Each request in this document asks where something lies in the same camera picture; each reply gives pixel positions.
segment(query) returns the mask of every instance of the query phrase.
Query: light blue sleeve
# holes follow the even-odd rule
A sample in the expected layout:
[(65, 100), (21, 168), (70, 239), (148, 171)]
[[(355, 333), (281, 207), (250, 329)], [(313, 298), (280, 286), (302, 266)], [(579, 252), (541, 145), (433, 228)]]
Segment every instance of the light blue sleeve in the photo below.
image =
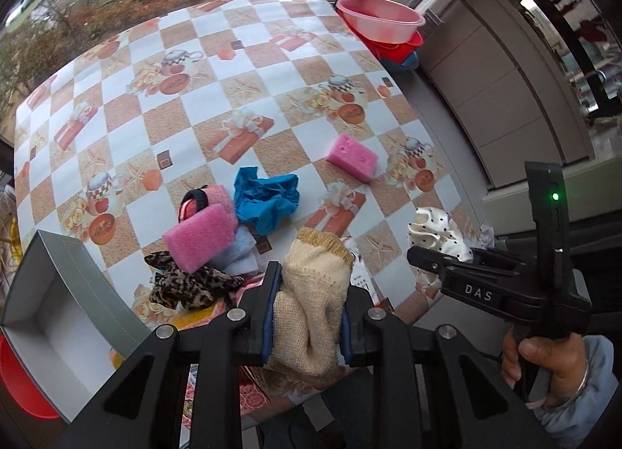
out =
[(601, 335), (586, 336), (583, 341), (589, 364), (584, 391), (568, 405), (533, 411), (562, 449), (574, 449), (583, 441), (618, 387), (618, 380), (612, 373), (613, 344)]

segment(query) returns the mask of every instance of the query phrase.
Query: gray box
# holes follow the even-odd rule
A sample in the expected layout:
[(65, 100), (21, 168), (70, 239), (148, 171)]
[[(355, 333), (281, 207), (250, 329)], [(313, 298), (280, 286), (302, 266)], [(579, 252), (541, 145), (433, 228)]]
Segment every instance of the gray box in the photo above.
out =
[(78, 239), (37, 231), (0, 316), (0, 328), (57, 412), (71, 422), (123, 358), (149, 335)]

